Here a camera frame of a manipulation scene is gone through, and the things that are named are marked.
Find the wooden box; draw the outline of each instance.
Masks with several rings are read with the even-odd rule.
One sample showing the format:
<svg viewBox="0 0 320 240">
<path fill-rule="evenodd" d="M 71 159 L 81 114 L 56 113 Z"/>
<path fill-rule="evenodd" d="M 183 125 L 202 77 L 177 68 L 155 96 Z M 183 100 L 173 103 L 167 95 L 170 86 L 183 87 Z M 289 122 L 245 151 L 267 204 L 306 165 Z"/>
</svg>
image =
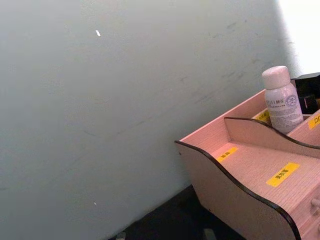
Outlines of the wooden box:
<svg viewBox="0 0 320 240">
<path fill-rule="evenodd" d="M 320 240 L 320 111 L 285 135 L 253 119 L 264 93 L 175 143 L 201 204 L 244 238 Z"/>
</svg>

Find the wall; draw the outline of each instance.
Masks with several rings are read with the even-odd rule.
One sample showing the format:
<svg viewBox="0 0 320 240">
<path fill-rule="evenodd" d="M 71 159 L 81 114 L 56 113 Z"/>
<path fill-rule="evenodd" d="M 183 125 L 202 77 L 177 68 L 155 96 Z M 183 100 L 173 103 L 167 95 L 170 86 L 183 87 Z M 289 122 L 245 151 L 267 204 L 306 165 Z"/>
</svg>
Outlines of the wall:
<svg viewBox="0 0 320 240">
<path fill-rule="evenodd" d="M 174 140 L 287 59 L 267 0 L 5 0 L 0 29 L 6 240 L 101 240 L 142 217 L 190 184 Z"/>
</svg>

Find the bottle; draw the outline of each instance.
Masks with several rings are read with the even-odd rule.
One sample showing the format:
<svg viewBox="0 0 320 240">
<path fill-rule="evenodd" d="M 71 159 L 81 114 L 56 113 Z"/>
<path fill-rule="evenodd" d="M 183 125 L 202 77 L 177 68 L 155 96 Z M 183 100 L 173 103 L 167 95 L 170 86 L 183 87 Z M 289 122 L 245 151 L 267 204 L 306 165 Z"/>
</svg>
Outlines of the bottle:
<svg viewBox="0 0 320 240">
<path fill-rule="evenodd" d="M 262 73 L 265 103 L 272 126 L 287 134 L 304 120 L 296 88 L 286 66 L 274 66 Z"/>
</svg>

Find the yellow label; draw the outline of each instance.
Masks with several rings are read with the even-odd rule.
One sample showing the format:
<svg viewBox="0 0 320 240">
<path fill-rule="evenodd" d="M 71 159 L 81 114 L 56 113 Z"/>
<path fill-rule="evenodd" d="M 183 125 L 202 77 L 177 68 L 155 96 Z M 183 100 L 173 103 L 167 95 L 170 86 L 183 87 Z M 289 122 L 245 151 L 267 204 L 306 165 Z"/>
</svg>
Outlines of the yellow label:
<svg viewBox="0 0 320 240">
<path fill-rule="evenodd" d="M 269 121 L 270 121 L 269 111 L 266 109 L 263 113 L 261 113 L 255 119 L 262 121 L 262 122 L 265 122 L 265 123 L 269 123 Z"/>
<path fill-rule="evenodd" d="M 224 154 L 219 156 L 216 160 L 221 163 L 223 160 L 225 160 L 227 157 L 229 157 L 231 154 L 233 154 L 235 151 L 237 151 L 236 147 L 230 148 L 228 151 L 226 151 Z"/>
<path fill-rule="evenodd" d="M 320 114 L 317 116 L 313 117 L 309 122 L 309 129 L 315 128 L 318 124 L 320 124 Z"/>
<path fill-rule="evenodd" d="M 300 165 L 297 163 L 289 162 L 280 171 L 278 171 L 266 184 L 272 187 L 278 187 L 287 177 L 289 177 Z"/>
</svg>

